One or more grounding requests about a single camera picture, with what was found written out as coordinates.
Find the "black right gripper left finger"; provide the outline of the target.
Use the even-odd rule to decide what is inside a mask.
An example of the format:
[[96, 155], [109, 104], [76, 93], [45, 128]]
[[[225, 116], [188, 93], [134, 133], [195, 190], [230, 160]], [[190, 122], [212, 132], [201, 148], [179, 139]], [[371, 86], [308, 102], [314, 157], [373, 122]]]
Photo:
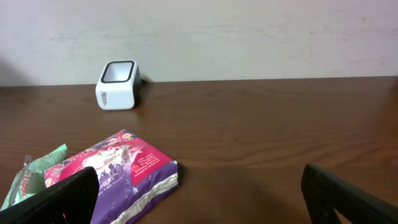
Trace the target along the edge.
[[97, 173], [93, 167], [86, 167], [1, 211], [1, 224], [89, 223], [98, 192]]

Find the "green wipes packet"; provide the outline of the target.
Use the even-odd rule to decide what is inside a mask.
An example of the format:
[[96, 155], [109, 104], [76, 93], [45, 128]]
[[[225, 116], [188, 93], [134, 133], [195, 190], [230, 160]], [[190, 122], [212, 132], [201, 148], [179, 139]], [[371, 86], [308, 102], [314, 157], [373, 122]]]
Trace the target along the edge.
[[62, 144], [51, 153], [36, 160], [26, 155], [23, 168], [16, 174], [1, 210], [5, 210], [27, 198], [43, 191], [45, 186], [44, 172], [61, 163], [66, 156], [67, 146]]

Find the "purple red pad packet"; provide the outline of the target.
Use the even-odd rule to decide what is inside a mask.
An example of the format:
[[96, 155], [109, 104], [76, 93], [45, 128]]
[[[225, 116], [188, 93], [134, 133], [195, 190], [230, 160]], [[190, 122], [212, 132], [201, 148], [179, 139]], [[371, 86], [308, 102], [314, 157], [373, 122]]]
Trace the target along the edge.
[[123, 129], [47, 169], [50, 187], [93, 167], [99, 191], [92, 224], [135, 223], [178, 188], [178, 163]]

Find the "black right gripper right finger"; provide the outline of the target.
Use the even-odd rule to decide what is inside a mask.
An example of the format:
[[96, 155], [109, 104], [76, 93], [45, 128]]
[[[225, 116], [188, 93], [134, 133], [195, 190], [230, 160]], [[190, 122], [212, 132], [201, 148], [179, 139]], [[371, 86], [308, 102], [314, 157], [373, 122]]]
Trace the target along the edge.
[[307, 164], [301, 191], [312, 223], [397, 224], [397, 207], [314, 165]]

